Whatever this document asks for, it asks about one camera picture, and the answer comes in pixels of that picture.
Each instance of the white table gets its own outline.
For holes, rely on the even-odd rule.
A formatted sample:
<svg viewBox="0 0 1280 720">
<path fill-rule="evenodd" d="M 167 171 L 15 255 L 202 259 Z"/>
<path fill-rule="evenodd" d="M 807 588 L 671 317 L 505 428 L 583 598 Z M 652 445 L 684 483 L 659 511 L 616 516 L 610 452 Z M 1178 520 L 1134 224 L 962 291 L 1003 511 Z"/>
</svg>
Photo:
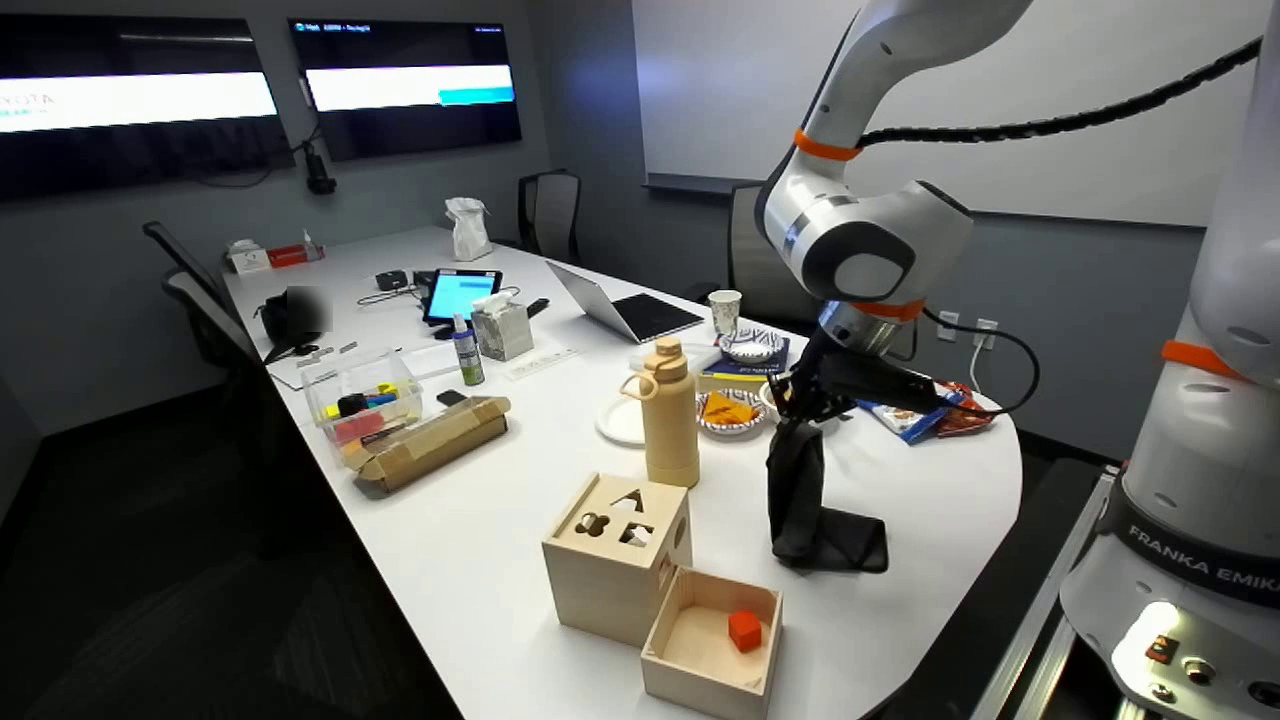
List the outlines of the white table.
<svg viewBox="0 0 1280 720">
<path fill-rule="evenodd" d="M 285 288 L 310 288 L 329 308 L 329 346 L 438 346 L 443 375 L 423 395 L 460 388 L 452 346 L 416 318 L 416 299 L 374 296 L 386 267 L 441 267 L 447 233 L 423 228 L 331 242 L 321 264 L 270 275 L 227 275 L 239 318 L 259 352 L 251 317 Z M 467 720 L 602 720 L 689 715 L 644 696 L 641 653 L 558 623 L 541 535 L 591 471 L 644 475 L 644 452 L 602 440 L 596 415 L 628 375 L 636 352 L 583 318 L 541 255 L 496 246 L 485 264 L 507 282 L 548 296 L 533 318 L 537 346 L 514 362 L 487 358 L 487 388 L 514 395 L 514 433 L 398 495 L 366 495 L 315 428 L 305 392 L 282 388 L 331 495 L 393 588 L 422 649 Z M 636 282 L 596 275 L 614 296 Z M 708 345 L 708 323 L 679 333 Z M 798 576 L 769 553 L 764 456 L 769 433 L 741 445 L 700 440 L 704 480 L 693 491 L 693 564 L 769 585 L 783 596 L 783 643 L 774 715 L 859 715 L 896 692 L 926 661 L 963 593 L 1003 540 L 1022 509 L 1022 445 L 1014 418 L 986 435 L 899 445 L 857 415 L 827 435 L 825 509 L 882 516 L 892 566 L 883 576 Z"/>
</svg>

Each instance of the cup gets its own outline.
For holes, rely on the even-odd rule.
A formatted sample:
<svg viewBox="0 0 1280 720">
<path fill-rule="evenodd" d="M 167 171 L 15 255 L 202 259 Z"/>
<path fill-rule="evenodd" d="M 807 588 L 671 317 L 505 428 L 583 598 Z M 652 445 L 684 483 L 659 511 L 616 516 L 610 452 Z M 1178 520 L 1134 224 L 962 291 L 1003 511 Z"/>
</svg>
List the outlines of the cup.
<svg viewBox="0 0 1280 720">
<path fill-rule="evenodd" d="M 708 296 L 708 305 L 712 305 L 712 329 L 717 329 L 717 346 L 722 346 L 723 341 L 736 336 L 736 318 L 741 318 L 741 308 L 744 308 L 744 291 L 736 291 L 736 288 L 717 288 L 717 291 Z"/>
</svg>

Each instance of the floor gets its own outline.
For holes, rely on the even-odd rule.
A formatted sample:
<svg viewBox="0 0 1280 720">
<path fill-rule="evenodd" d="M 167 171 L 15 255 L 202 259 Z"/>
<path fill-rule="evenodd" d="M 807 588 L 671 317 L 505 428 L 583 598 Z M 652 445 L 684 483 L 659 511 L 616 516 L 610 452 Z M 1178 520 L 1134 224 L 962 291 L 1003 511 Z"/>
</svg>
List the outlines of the floor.
<svg viewBox="0 0 1280 720">
<path fill-rule="evenodd" d="M 1058 456 L 1024 440 L 1027 509 Z M 0 649 L 11 720 L 460 715 L 293 428 L 215 392 L 45 445 L 0 532 Z"/>
</svg>

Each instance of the laptop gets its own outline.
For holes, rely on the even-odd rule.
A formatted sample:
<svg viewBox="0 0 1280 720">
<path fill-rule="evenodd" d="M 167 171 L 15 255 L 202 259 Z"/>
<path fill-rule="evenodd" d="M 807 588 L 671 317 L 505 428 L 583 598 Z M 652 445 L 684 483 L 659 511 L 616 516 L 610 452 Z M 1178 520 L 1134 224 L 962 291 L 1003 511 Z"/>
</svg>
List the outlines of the laptop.
<svg viewBox="0 0 1280 720">
<path fill-rule="evenodd" d="M 628 336 L 634 345 L 684 329 L 684 323 L 700 323 L 700 317 L 665 305 L 656 296 L 625 296 L 625 299 L 610 299 L 604 288 L 571 267 L 553 264 L 558 279 L 568 288 L 568 296 L 604 329 Z"/>
</svg>

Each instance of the cardboard box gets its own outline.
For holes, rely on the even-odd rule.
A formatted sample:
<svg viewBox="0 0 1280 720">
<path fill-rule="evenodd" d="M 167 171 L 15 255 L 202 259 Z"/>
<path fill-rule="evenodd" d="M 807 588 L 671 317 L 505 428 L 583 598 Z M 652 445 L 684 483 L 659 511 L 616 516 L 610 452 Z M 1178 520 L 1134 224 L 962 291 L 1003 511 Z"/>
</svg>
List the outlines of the cardboard box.
<svg viewBox="0 0 1280 720">
<path fill-rule="evenodd" d="M 729 636 L 736 608 L 761 618 L 753 653 Z M 764 720 L 782 627 L 776 593 L 679 566 L 641 649 L 644 692 L 708 715 Z"/>
<path fill-rule="evenodd" d="M 591 475 L 543 535 L 559 623 L 644 643 L 676 566 L 693 564 L 689 491 Z"/>
</svg>

